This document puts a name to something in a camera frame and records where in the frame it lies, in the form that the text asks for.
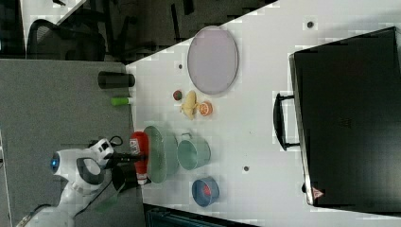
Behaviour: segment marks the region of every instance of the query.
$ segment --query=cable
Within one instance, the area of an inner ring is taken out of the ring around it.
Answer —
[[[34,214],[37,210],[39,210],[40,208],[44,207],[44,206],[51,206],[50,204],[41,204],[38,205],[35,209],[33,209],[33,211],[31,212],[31,214]]]
[[[112,183],[113,180],[110,180],[107,185],[94,197],[94,199],[89,202],[89,204],[85,207],[85,209],[79,211],[76,216],[80,215],[81,213],[83,213],[84,211],[86,211],[86,209],[88,209],[88,207],[100,196],[100,194],[102,194],[104,192],[104,190],[106,190],[106,188],[109,187],[109,185]]]
[[[119,140],[120,140],[120,143],[119,144],[116,144],[115,142],[113,142],[113,140],[114,140],[114,138],[118,138]],[[123,145],[123,138],[121,138],[121,136],[118,136],[118,135],[115,135],[115,136],[113,136],[111,139],[110,139],[110,144],[112,145],[112,147],[118,147],[118,146],[121,146],[121,145]]]

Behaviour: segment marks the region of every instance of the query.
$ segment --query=green object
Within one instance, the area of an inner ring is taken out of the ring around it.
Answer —
[[[122,106],[132,104],[132,100],[130,97],[112,97],[112,105],[114,106]]]
[[[177,140],[160,126],[148,126],[144,133],[149,140],[148,177],[153,183],[162,183],[178,170]]]
[[[98,213],[106,213],[111,207],[117,204],[118,202],[118,195],[120,194],[120,191],[124,188],[125,183],[123,183],[120,188],[115,192],[114,195],[112,195],[110,198],[106,199],[105,201],[102,201],[96,208],[95,210]]]
[[[183,134],[183,140],[177,148],[177,158],[186,170],[206,165],[210,160],[210,148],[206,140],[190,133]]]

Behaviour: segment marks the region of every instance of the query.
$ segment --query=small food item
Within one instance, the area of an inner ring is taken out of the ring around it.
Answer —
[[[208,102],[208,101],[204,101],[201,103],[201,105],[199,106],[200,109],[200,114],[202,116],[206,116],[212,113],[213,111],[213,107],[212,107],[212,103]]]
[[[212,192],[210,192],[210,189],[206,184],[203,187],[203,194],[206,195],[206,196],[211,196],[212,195]]]
[[[183,113],[191,120],[194,119],[194,110],[199,108],[199,103],[197,102],[197,94],[194,91],[190,91],[188,95],[186,95],[185,102],[181,105],[180,112]]]
[[[179,101],[183,98],[183,93],[180,90],[174,92],[173,97],[176,101]]]

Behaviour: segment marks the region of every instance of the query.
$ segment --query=white table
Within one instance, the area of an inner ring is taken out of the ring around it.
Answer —
[[[52,0],[20,0],[23,18],[24,41],[27,37],[32,23],[38,19],[45,19],[55,25],[59,25],[76,9],[82,6],[86,0],[61,0],[65,6],[53,3]]]
[[[308,21],[315,26],[307,28]],[[209,165],[193,171],[180,167],[174,178],[144,186],[144,203],[257,226],[399,226],[399,218],[307,205],[300,152],[283,151],[272,125],[275,95],[292,90],[291,53],[394,25],[401,27],[401,3],[395,0],[282,0],[266,6],[222,26],[235,38],[239,68],[236,81],[221,96],[203,95],[192,84],[185,63],[191,40],[128,65],[137,81],[131,90],[136,129],[142,130],[145,121],[165,121],[179,142],[181,133],[191,131],[203,136],[212,150]],[[181,103],[172,98],[177,89],[195,90],[199,101],[213,103],[214,113],[186,119]],[[287,132],[294,142],[295,112],[288,103]],[[220,198],[201,208],[190,188],[205,176],[217,180]]]

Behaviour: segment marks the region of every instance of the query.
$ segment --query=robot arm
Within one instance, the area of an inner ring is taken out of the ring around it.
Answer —
[[[113,147],[106,139],[86,149],[55,152],[50,163],[53,174],[68,181],[59,205],[25,217],[18,227],[73,227],[75,215],[91,203],[102,186],[105,168],[113,153]]]

